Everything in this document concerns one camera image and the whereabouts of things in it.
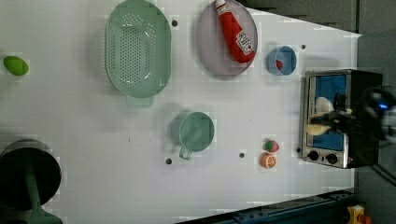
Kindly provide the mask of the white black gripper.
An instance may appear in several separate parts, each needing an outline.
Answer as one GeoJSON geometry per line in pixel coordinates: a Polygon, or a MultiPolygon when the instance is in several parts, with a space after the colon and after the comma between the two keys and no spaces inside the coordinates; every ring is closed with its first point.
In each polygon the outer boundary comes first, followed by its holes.
{"type": "MultiPolygon", "coordinates": [[[[347,109],[347,97],[336,93],[333,100],[336,112],[347,109]]],[[[391,87],[374,87],[365,89],[359,101],[346,111],[342,119],[342,133],[370,137],[378,141],[395,141],[395,90],[391,87]]],[[[309,121],[336,127],[341,124],[340,116],[335,113],[316,114],[309,121]]]]}

